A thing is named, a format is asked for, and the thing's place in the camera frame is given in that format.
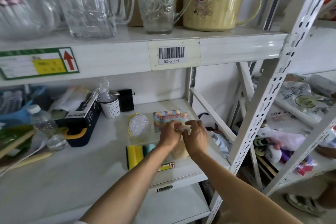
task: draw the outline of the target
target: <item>rainbow striped cloth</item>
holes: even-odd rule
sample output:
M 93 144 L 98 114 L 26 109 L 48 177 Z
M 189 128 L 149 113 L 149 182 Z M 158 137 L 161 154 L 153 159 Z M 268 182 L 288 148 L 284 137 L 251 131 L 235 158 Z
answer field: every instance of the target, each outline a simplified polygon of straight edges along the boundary
M 161 132 L 161 121 L 162 116 L 170 116 L 170 115 L 176 115 L 181 114 L 181 110 L 172 110 L 172 111 L 164 111 L 164 112 L 153 112 L 153 122 L 154 122 L 154 131 L 155 133 Z

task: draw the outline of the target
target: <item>yellow plastic mug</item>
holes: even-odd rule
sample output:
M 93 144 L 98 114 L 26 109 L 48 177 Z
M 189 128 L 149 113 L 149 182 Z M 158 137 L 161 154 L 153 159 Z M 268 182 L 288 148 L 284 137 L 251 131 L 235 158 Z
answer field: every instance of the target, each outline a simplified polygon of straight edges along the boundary
M 261 7 L 258 0 L 255 12 L 244 21 L 237 21 L 243 0 L 192 0 L 183 15 L 183 25 L 199 31 L 225 31 L 254 19 Z

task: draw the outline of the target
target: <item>plastic water bottle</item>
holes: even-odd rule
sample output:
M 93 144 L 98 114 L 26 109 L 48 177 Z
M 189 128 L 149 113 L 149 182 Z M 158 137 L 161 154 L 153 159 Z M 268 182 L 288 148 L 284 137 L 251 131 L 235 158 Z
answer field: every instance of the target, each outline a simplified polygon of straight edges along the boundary
M 27 111 L 31 114 L 30 123 L 37 131 L 42 132 L 48 138 L 47 147 L 49 150 L 63 150 L 68 142 L 65 136 L 58 131 L 58 126 L 51 119 L 51 114 L 41 110 L 39 105 L 31 105 L 27 108 Z

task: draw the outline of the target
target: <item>small red arrow sticker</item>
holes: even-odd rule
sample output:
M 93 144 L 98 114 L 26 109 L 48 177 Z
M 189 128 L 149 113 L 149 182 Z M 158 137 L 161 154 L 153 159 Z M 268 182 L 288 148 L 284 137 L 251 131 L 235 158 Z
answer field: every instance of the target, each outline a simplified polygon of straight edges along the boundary
M 72 60 L 74 59 L 67 51 L 64 52 L 64 60 L 66 60 L 69 64 L 70 70 L 74 70 L 74 65 L 72 64 Z

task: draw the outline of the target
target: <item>cartoon print on mug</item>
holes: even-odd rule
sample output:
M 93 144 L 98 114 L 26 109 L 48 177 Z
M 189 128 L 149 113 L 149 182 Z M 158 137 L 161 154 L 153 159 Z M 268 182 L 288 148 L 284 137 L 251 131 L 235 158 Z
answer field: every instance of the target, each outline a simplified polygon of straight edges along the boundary
M 212 11 L 210 10 L 212 2 L 209 0 L 194 0 L 195 1 L 195 10 L 194 14 L 201 14 L 201 18 L 205 16 L 211 16 Z

